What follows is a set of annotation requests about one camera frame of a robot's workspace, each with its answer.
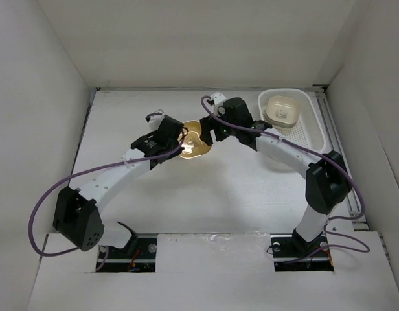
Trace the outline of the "yellow panda plate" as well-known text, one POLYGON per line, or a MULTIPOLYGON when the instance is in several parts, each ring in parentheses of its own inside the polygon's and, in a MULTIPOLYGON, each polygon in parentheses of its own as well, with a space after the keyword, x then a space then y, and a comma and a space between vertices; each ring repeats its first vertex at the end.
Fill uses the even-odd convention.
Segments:
POLYGON ((182 159, 194 159, 208 153, 212 146, 207 145, 200 138, 202 133, 200 121, 184 122, 184 141, 182 144, 183 151, 180 153, 182 159))

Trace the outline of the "cream panda plate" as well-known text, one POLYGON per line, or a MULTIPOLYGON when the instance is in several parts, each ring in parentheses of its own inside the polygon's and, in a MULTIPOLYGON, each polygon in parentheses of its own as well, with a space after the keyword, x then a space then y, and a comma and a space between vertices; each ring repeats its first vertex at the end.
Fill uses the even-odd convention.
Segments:
POLYGON ((264 119, 282 128, 292 128, 299 120, 301 103, 290 97, 276 95, 268 100, 264 119))

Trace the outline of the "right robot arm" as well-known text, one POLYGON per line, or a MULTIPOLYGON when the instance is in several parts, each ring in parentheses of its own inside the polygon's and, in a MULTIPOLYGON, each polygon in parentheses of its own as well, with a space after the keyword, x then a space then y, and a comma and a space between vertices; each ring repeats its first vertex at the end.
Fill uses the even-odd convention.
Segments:
POLYGON ((335 151, 320 154, 283 139, 270 123, 255 120, 239 97, 205 95, 201 105, 208 113, 200 120, 200 139, 205 144, 210 146, 235 137, 242 145, 278 159, 304 178, 307 208, 293 230, 291 246, 301 256, 319 251, 319 239, 329 216, 354 188, 341 154, 335 151))

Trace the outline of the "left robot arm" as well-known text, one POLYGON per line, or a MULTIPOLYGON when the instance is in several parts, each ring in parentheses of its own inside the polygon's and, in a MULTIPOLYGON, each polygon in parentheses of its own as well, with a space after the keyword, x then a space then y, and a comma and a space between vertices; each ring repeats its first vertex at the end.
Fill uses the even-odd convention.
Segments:
POLYGON ((58 194, 53 228, 81 251, 100 245, 113 247, 129 257, 137 248, 137 233, 126 224, 107 227, 102 211, 132 181, 151 171, 182 150, 184 125, 168 115, 148 118, 150 133, 135 140, 122 160, 76 189, 64 187, 58 194))

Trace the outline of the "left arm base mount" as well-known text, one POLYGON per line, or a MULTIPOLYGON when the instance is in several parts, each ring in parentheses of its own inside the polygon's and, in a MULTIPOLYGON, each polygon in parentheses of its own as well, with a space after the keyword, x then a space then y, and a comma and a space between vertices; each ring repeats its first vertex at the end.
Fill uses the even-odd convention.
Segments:
POLYGON ((154 273, 158 235, 142 234, 130 255, 109 246, 98 249, 95 264, 99 273, 154 273))

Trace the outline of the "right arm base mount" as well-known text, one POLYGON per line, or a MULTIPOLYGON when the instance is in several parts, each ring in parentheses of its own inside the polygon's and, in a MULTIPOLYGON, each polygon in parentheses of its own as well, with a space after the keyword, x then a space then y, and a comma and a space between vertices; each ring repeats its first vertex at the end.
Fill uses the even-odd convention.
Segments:
POLYGON ((275 272, 333 272, 329 250, 321 249, 327 242, 322 234, 311 244, 302 244, 303 249, 292 234, 274 234, 270 236, 266 253, 273 259, 275 272))

